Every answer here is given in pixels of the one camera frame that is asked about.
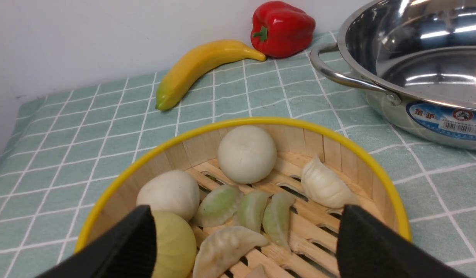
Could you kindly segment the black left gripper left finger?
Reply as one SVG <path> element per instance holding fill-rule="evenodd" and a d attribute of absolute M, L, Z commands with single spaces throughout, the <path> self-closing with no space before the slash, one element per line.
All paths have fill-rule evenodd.
<path fill-rule="evenodd" d="M 81 251 L 41 278 L 150 278 L 157 258 L 156 224 L 140 205 Z"/>

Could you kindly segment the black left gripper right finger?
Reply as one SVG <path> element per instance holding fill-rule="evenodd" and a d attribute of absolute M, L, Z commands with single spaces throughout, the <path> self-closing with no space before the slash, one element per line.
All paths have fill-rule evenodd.
<path fill-rule="evenodd" d="M 345 205 L 335 256 L 342 278 L 463 278 L 358 205 Z"/>

